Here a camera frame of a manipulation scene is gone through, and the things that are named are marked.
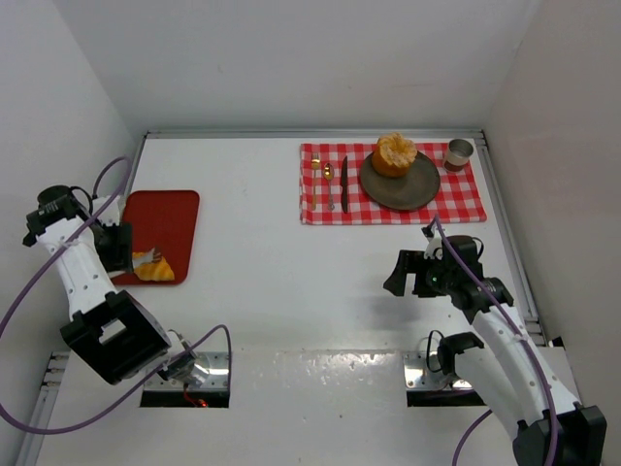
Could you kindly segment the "metal tongs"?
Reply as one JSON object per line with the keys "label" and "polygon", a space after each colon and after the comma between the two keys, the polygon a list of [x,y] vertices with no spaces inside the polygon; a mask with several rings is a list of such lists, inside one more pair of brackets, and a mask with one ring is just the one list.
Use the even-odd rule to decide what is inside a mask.
{"label": "metal tongs", "polygon": [[133,252],[132,266],[130,272],[109,272],[110,279],[128,276],[142,282],[162,282],[169,279],[167,268],[160,264],[163,255],[158,247],[152,248],[147,252]]}

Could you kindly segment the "orange croissant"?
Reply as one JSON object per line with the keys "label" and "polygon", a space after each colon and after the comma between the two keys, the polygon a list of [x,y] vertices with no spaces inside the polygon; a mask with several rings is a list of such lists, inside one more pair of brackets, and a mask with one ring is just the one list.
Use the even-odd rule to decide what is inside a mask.
{"label": "orange croissant", "polygon": [[143,282],[172,282],[176,279],[175,272],[164,256],[150,250],[145,252],[144,262],[140,267],[133,267],[135,276]]}

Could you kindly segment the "round orange bread bun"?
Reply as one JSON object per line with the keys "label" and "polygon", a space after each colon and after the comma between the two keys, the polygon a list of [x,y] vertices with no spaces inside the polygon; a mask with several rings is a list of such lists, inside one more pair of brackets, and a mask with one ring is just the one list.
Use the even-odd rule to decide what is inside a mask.
{"label": "round orange bread bun", "polygon": [[401,178],[407,174],[418,155],[412,140],[400,133],[391,133],[378,138],[372,154],[375,171],[387,178]]}

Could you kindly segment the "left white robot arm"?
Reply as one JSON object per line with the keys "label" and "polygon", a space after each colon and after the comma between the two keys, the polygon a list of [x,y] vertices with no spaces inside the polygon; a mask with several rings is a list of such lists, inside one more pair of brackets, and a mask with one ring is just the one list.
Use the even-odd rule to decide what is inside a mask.
{"label": "left white robot arm", "polygon": [[69,304],[61,337],[104,381],[117,384],[157,366],[163,380],[190,383],[196,354],[189,343],[112,282],[134,268],[133,231],[118,201],[108,196],[84,205],[72,187],[50,186],[26,217],[23,243],[53,257]]}

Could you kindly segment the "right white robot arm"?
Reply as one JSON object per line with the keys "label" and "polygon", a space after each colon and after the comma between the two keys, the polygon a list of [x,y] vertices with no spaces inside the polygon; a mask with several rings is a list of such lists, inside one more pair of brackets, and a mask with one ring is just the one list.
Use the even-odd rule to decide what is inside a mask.
{"label": "right white robot arm", "polygon": [[446,296],[463,313],[471,330],[438,344],[443,375],[471,385],[505,428],[517,464],[600,464],[604,414],[583,405],[551,369],[504,283],[484,277],[482,247],[471,236],[423,232],[427,248],[401,250],[383,287],[402,296],[414,275],[413,295]]}

